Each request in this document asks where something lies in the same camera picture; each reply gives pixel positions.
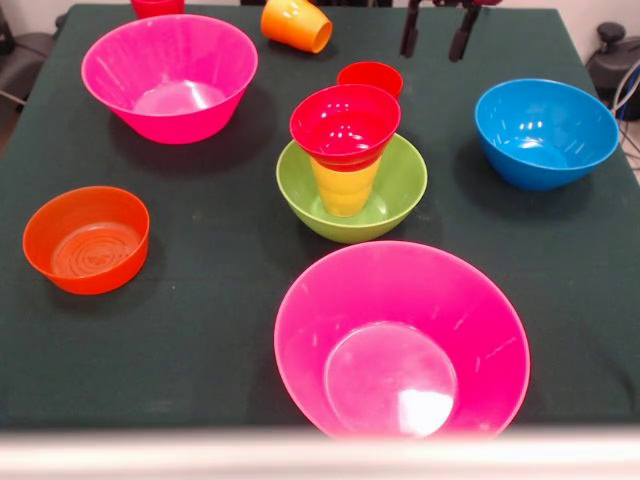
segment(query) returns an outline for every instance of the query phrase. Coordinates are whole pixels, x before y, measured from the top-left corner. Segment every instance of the yellow cup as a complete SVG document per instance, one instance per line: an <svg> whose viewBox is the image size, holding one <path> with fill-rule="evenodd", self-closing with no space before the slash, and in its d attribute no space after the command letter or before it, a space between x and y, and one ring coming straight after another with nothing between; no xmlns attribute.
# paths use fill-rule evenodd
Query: yellow cup
<svg viewBox="0 0 640 480"><path fill-rule="evenodd" d="M271 40L320 53L329 43L333 24L307 0L268 0L262 10L260 29Z"/></svg>
<svg viewBox="0 0 640 480"><path fill-rule="evenodd" d="M315 158L310 158L325 210L336 217L352 217L359 213L371 196L381 157L362 170L353 172L331 170Z"/></svg>

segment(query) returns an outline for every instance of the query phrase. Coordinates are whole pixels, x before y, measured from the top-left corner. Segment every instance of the bowl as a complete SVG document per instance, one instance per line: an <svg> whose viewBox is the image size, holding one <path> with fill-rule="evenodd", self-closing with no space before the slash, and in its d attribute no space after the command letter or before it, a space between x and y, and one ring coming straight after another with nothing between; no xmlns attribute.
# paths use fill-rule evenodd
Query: bowl
<svg viewBox="0 0 640 480"><path fill-rule="evenodd" d="M400 72L391 65L381 62L356 62L347 65L338 74L338 85L372 85L400 96L404 80Z"/></svg>
<svg viewBox="0 0 640 480"><path fill-rule="evenodd" d="M84 187L44 204L22 238L27 260L61 289L79 295L124 285L142 268L149 212L125 190Z"/></svg>
<svg viewBox="0 0 640 480"><path fill-rule="evenodd" d="M525 190L572 183L618 146L615 118L598 99L551 80L496 85L478 100L475 120L493 168Z"/></svg>
<svg viewBox="0 0 640 480"><path fill-rule="evenodd" d="M293 401L336 437L495 436L518 412L530 357L498 287L447 252L375 241L305 270L277 314Z"/></svg>
<svg viewBox="0 0 640 480"><path fill-rule="evenodd" d="M143 137L185 144L220 131L258 68L240 29L201 15L162 15L100 38L82 62L89 92Z"/></svg>
<svg viewBox="0 0 640 480"><path fill-rule="evenodd" d="M311 230L339 243L372 240L396 227L418 204L427 188L427 168L420 152L396 134L389 142L364 208L352 217L327 213L305 152L291 142L276 166L280 192Z"/></svg>
<svg viewBox="0 0 640 480"><path fill-rule="evenodd" d="M300 147L321 165L361 170L382 155L400 125L398 101L370 85L337 85L305 98L291 115Z"/></svg>

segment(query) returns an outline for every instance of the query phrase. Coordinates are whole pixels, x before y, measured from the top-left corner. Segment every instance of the black chair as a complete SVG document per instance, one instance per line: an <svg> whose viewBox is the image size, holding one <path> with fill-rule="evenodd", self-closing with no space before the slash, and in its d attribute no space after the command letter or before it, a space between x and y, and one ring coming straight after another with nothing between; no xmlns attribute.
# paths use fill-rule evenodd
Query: black chair
<svg viewBox="0 0 640 480"><path fill-rule="evenodd" d="M0 7L0 123L22 108L54 43L46 33L14 37Z"/></svg>

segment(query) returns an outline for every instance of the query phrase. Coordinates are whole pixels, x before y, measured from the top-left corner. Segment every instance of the green cloth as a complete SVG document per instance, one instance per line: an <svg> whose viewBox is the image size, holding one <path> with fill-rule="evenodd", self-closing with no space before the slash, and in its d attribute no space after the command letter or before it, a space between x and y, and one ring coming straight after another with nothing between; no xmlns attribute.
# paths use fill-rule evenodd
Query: green cloth
<svg viewBox="0 0 640 480"><path fill-rule="evenodd" d="M316 56L267 41L260 8L188 11L237 25L260 54L221 133L153 144L94 100L82 57L133 13L77 6L0 160L1 428L308 424L276 370L274 318L291 282L340 246L289 210L275 165L293 108L363 59L404 74L399 133L429 168L423 200L385 238L452 252L510 298L533 363L516 421L640 418L640 190L624 156L574 185L526 193L493 172L475 132L474 104L498 82L546 77L594 91L557 12L483 11L454 64L461 10L422 10L411 59L398 55L406 10L327 8L335 30ZM95 184L147 204L149 259L120 290L73 296L27 264L21 235L44 202Z"/></svg>

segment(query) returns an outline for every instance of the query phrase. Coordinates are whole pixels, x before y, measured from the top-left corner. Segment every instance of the plastic cup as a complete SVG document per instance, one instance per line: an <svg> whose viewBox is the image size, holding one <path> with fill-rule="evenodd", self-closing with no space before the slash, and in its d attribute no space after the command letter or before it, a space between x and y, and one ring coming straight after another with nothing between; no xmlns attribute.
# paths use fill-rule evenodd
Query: plastic cup
<svg viewBox="0 0 640 480"><path fill-rule="evenodd" d="M328 213L350 217L364 208L400 117L397 100L369 85L329 87L294 110L291 135L311 157L318 193Z"/></svg>
<svg viewBox="0 0 640 480"><path fill-rule="evenodd" d="M185 0L131 0L138 18L184 13Z"/></svg>
<svg viewBox="0 0 640 480"><path fill-rule="evenodd" d="M311 157L311 170L325 210L336 217L352 217L366 205L380 168L378 158L368 167L340 172L322 166Z"/></svg>
<svg viewBox="0 0 640 480"><path fill-rule="evenodd" d="M386 63L357 62L347 65L338 74L338 85L350 84L372 85L398 98L404 80L400 72Z"/></svg>
<svg viewBox="0 0 640 480"><path fill-rule="evenodd" d="M29 263L70 293L114 290L142 268L149 244L144 203L115 187L71 190L43 205L24 230Z"/></svg>
<svg viewBox="0 0 640 480"><path fill-rule="evenodd" d="M320 53L329 43L333 24L306 0L268 0L260 20L262 33L298 50Z"/></svg>

